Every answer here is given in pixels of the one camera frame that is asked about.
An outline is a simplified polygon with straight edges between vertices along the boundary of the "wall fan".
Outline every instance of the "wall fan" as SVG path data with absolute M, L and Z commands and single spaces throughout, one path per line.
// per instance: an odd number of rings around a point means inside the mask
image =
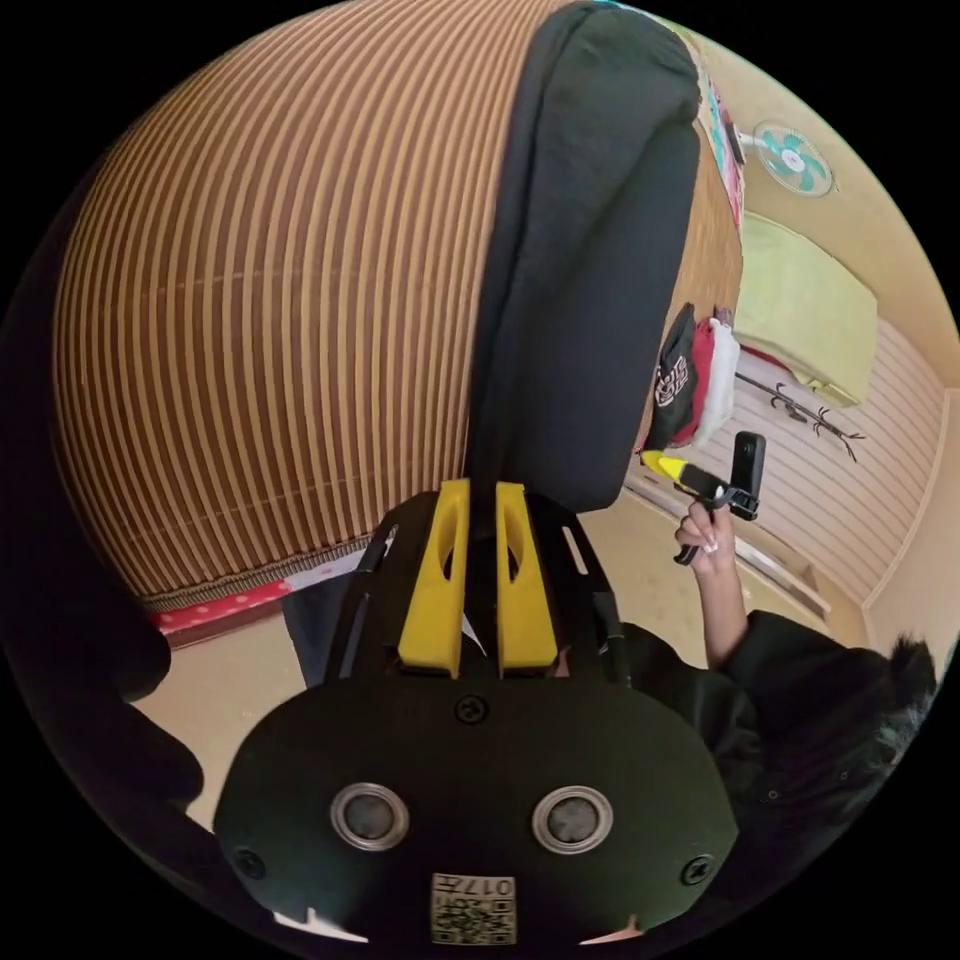
M 791 192 L 814 199 L 836 189 L 827 161 L 799 131 L 764 121 L 753 136 L 738 136 L 742 147 L 753 149 L 767 173 Z

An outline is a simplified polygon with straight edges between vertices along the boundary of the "qr code sticker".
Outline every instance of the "qr code sticker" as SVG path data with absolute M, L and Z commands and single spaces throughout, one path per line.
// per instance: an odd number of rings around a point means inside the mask
M 431 892 L 433 942 L 503 946 L 517 942 L 512 877 L 435 873 Z

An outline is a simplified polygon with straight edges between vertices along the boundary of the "yellow bracket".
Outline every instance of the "yellow bracket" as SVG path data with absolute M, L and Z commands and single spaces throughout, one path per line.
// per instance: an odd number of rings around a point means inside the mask
M 470 481 L 448 480 L 440 487 L 397 648 L 404 666 L 444 670 L 453 679 L 460 672 L 469 530 Z
M 643 460 L 644 464 L 654 473 L 659 474 L 661 477 L 666 477 L 671 482 L 677 484 L 677 486 L 683 487 L 684 490 L 687 489 L 680 479 L 688 464 L 687 460 L 681 460 L 679 457 L 668 457 L 661 450 L 644 450 L 643 453 L 640 454 L 640 459 Z
M 497 640 L 501 676 L 507 670 L 545 669 L 557 659 L 540 558 L 519 483 L 497 484 Z

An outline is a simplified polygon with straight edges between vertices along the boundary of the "yellow object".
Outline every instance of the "yellow object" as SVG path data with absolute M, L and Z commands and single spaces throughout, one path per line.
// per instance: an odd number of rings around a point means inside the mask
M 444 670 L 453 679 L 460 672 L 469 531 L 470 481 L 448 480 L 440 487 L 397 649 L 404 666 Z
M 867 397 L 877 340 L 876 297 L 806 237 L 748 213 L 737 340 L 784 363 L 829 403 Z
M 557 659 L 540 558 L 518 483 L 497 484 L 497 641 L 501 676 L 507 670 L 546 668 Z
M 679 457 L 668 457 L 661 450 L 644 450 L 640 454 L 640 458 L 654 473 L 666 477 L 674 483 L 680 483 L 683 468 L 687 465 L 686 460 L 681 460 Z

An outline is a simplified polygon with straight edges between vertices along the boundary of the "black hair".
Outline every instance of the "black hair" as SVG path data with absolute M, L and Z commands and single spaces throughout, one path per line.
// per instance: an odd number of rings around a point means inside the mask
M 896 707 L 882 716 L 877 730 L 878 788 L 920 732 L 937 692 L 936 665 L 925 640 L 900 634 L 890 654 L 890 681 Z

